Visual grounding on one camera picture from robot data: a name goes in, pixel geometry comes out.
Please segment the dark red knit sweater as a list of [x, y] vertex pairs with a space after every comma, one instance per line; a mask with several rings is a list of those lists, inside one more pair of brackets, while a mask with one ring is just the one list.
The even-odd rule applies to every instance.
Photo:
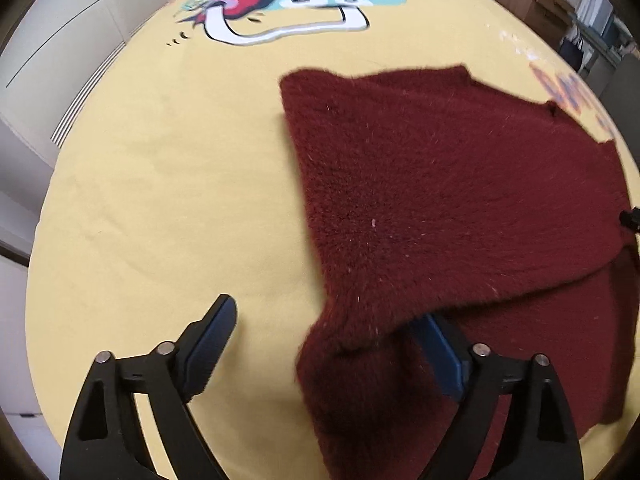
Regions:
[[411, 323], [546, 354], [577, 431], [623, 413], [639, 257], [616, 146], [462, 66], [280, 83], [326, 305], [297, 378], [334, 479], [413, 479], [454, 404]]

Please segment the dark blue bag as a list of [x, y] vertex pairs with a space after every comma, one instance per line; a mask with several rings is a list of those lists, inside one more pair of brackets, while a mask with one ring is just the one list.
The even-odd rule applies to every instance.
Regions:
[[576, 73], [579, 73], [593, 54], [593, 47], [590, 46], [582, 32], [574, 28], [562, 38], [558, 52], [560, 57]]

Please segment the grey green chair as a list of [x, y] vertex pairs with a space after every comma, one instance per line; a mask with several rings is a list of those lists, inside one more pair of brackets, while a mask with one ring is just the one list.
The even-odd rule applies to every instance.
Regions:
[[600, 102], [612, 117], [623, 117], [639, 108], [639, 59], [626, 54], [600, 94]]

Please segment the white wardrobe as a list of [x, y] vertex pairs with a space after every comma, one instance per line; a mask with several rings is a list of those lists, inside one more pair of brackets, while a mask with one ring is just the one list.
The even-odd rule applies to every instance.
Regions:
[[4, 156], [36, 205], [26, 351], [44, 419], [70, 420], [90, 353], [142, 349], [198, 293], [205, 250], [207, 70], [180, 3], [35, 0], [1, 57]]

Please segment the yellow dinosaur print bedspread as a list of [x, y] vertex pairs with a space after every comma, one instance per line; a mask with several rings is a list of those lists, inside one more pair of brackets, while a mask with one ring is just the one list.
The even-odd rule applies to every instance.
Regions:
[[544, 352], [594, 477], [639, 411], [639, 196], [591, 90], [494, 0], [172, 0], [58, 155], [27, 348], [62, 438], [92, 358], [239, 322], [196, 423], [235, 479], [411, 479], [454, 414], [442, 310]]

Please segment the wooden drawer cabinet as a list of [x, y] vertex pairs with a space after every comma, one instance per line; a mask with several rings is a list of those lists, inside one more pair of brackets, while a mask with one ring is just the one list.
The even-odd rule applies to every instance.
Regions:
[[575, 8], [567, 0], [495, 0], [552, 49], [557, 49], [573, 26]]

